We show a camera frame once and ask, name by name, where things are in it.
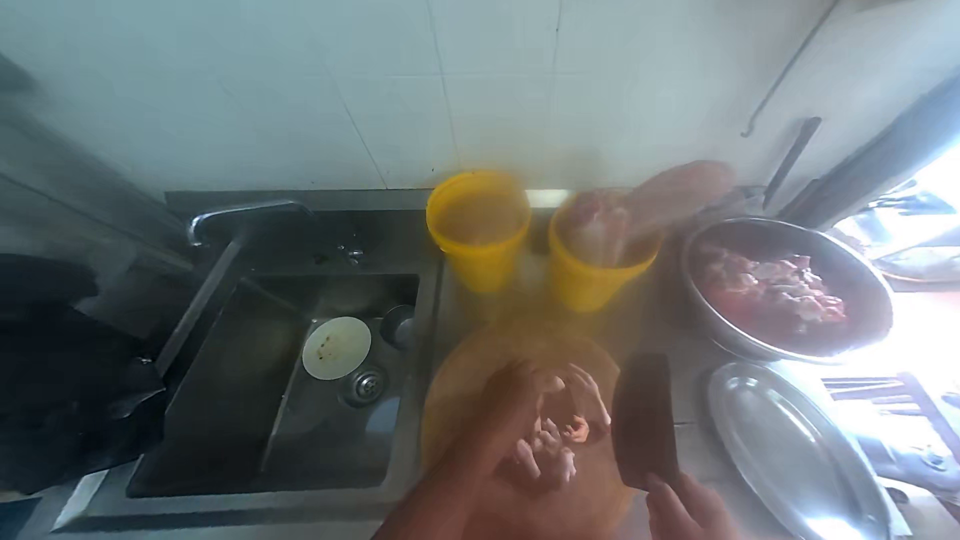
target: raw chicken piece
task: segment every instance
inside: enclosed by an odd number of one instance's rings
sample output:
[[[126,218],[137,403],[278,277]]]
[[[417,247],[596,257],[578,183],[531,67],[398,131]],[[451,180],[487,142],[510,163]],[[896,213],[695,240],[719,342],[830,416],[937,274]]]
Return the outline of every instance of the raw chicken piece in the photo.
[[[721,161],[692,161],[634,189],[603,188],[576,195],[558,233],[577,259],[603,268],[636,264],[643,239],[729,192],[736,177]]]
[[[807,335],[847,320],[843,300],[829,295],[809,256],[757,262],[712,244],[700,246],[700,253],[707,259],[704,296],[751,334],[777,344],[791,334]]]
[[[530,434],[516,442],[513,482],[531,493],[559,489],[576,475],[574,451],[590,439],[593,428],[610,432],[611,418],[596,381],[579,366],[570,364],[563,380],[546,384],[559,392],[544,394],[540,415]],[[554,419],[563,423],[559,429]]]

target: white tiled wall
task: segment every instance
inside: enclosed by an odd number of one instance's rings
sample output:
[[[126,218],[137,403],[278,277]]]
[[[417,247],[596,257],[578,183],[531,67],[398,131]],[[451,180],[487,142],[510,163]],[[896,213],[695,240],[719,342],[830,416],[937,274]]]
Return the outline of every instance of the white tiled wall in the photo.
[[[159,197],[380,188],[463,168],[635,184],[700,158],[822,174],[960,64],[960,3],[848,0],[742,138],[829,0],[6,0],[0,94]]]

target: wooden board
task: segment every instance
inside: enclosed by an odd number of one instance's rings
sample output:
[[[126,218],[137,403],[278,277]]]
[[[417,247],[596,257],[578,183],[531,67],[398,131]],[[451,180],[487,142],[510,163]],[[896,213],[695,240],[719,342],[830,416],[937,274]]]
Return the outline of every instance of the wooden board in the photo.
[[[420,429],[421,461],[429,468],[459,427],[476,413],[487,379],[512,359],[539,367],[573,362],[590,373],[607,408],[620,370],[589,338],[541,322],[498,323],[469,335],[447,357],[427,394]],[[626,487],[609,436],[577,450],[577,475],[562,490],[533,498],[494,476],[484,485],[464,538],[602,540],[629,509],[636,490]]]

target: stainless steel sink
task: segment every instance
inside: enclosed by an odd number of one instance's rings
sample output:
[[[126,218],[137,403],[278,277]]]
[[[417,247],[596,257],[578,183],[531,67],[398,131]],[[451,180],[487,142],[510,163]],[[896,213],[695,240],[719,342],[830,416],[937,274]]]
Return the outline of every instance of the stainless steel sink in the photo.
[[[319,212],[212,250],[203,284],[156,359],[173,390],[159,447],[84,477],[56,531],[376,519],[420,474],[443,263],[422,211]],[[355,218],[356,262],[324,223]],[[382,317],[414,306],[404,350]],[[363,364],[340,380],[302,367],[307,335],[363,320]]]
[[[392,307],[416,303],[419,281],[381,274],[240,282],[170,403],[162,445],[141,460],[128,493],[379,485],[410,372],[410,360],[383,341],[379,324]],[[371,328],[370,353],[354,374],[316,380],[300,361],[303,341],[343,315]]]

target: faucet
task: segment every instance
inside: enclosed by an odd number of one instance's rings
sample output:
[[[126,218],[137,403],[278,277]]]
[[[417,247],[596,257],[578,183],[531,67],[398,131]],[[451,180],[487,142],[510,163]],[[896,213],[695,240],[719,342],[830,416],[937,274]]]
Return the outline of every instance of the faucet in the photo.
[[[222,207],[219,209],[208,210],[204,213],[198,214],[190,220],[190,223],[186,228],[186,238],[191,246],[201,247],[204,246],[207,241],[203,236],[204,223],[212,218],[222,216],[222,215],[233,215],[233,214],[246,214],[250,213],[260,213],[265,211],[289,211],[296,210],[300,211],[306,216],[308,216],[314,223],[317,221],[317,214],[313,210],[309,209],[304,203],[299,203],[297,201],[291,201],[288,199],[279,200],[279,201],[262,201],[257,203],[247,203],[242,205],[232,205],[228,207]],[[350,239],[348,241],[342,241],[337,243],[337,251],[341,252],[344,257],[347,258],[350,264],[357,265],[360,263],[360,257],[363,256],[363,250],[356,243],[356,233],[352,228],[349,228]]]

